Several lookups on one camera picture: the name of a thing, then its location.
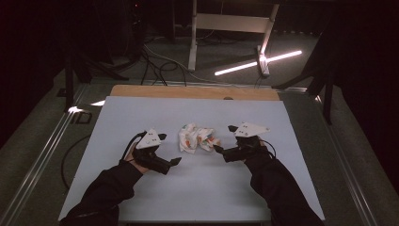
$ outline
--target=fluorescent light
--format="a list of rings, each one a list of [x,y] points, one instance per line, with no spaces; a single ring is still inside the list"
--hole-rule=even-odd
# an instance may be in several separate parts
[[[297,56],[297,55],[300,55],[300,54],[302,54],[302,51],[295,51],[295,52],[292,52],[292,53],[289,53],[289,54],[267,58],[266,62],[276,61],[276,60],[279,60],[279,59],[284,59],[284,58],[287,58],[287,57],[293,57],[293,56]]]
[[[250,67],[256,66],[257,64],[258,64],[257,62],[244,64],[244,65],[241,65],[241,66],[238,66],[238,67],[229,68],[229,69],[226,69],[226,70],[223,70],[223,71],[215,72],[215,75],[221,75],[223,73],[235,72],[235,71],[238,71],[238,70],[241,70],[241,69],[245,69],[245,68],[250,68]]]
[[[261,55],[259,60],[261,62],[268,63],[268,62],[276,61],[276,60],[279,60],[279,59],[284,59],[284,58],[287,58],[287,57],[297,56],[297,55],[300,55],[300,54],[302,54],[302,51],[299,50],[299,51],[295,51],[295,52],[292,52],[292,53],[289,53],[289,54],[280,55],[280,56],[274,56],[274,57],[271,57],[271,58],[266,58],[264,55]],[[233,67],[233,68],[229,68],[229,69],[226,69],[226,70],[223,70],[223,71],[215,72],[215,75],[221,75],[223,73],[231,73],[231,72],[235,72],[235,71],[238,71],[238,70],[241,70],[241,69],[250,68],[250,67],[253,67],[253,66],[256,66],[256,65],[258,65],[257,62],[252,62],[252,63],[244,64],[244,65],[241,65],[241,66],[238,66],[238,67]]]

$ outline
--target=metal stand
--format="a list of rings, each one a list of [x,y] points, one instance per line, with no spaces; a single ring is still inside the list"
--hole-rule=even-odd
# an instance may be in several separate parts
[[[59,44],[65,55],[65,111],[67,112],[73,104],[73,72],[76,72],[80,82],[89,83],[91,74],[88,65],[105,73],[116,80],[129,80],[129,78],[120,76],[107,69],[102,64],[92,60],[72,43],[68,31],[64,28],[63,23],[58,22],[56,27]]]
[[[190,55],[188,59],[188,70],[190,72],[196,70],[197,29],[264,33],[263,43],[259,48],[260,56],[264,57],[264,50],[266,49],[267,43],[269,41],[278,10],[279,4],[274,4],[269,18],[205,14],[197,13],[197,0],[193,0],[192,35]]]

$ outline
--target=black sleeve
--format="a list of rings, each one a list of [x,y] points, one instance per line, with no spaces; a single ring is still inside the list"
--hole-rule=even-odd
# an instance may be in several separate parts
[[[261,155],[246,160],[245,164],[252,173],[252,188],[267,202],[273,225],[324,225],[309,207],[293,175],[278,159]]]
[[[118,204],[134,197],[133,185],[142,175],[125,161],[102,171],[60,225],[118,225]]]

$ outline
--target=white object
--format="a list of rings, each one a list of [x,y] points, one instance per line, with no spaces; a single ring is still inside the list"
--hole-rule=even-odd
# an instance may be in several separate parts
[[[154,129],[150,129],[147,134],[137,143],[137,149],[150,148],[161,145],[161,139]]]
[[[208,152],[214,150],[214,144],[220,146],[220,139],[214,137],[214,129],[200,128],[197,140],[200,147]]]
[[[249,122],[244,122],[238,127],[238,129],[234,132],[236,137],[253,137],[266,132],[270,132],[270,128],[252,124]]]
[[[216,224],[269,221],[266,202],[250,187],[251,174],[242,162],[226,163],[222,154],[216,152],[179,151],[178,131],[193,120],[198,125],[212,126],[226,149],[236,147],[229,125],[251,120],[273,128],[273,133],[260,137],[273,144],[279,160],[295,177],[310,207],[324,219],[283,102],[139,97],[106,98],[59,218],[64,218],[81,201],[102,170],[119,163],[132,135],[141,133],[150,124],[168,135],[157,155],[164,159],[181,157],[182,161],[170,168],[168,175],[147,172],[135,184],[135,196],[120,204],[120,221]]]
[[[182,127],[179,132],[179,147],[180,151],[194,153],[197,148],[198,129],[195,123],[188,123]]]

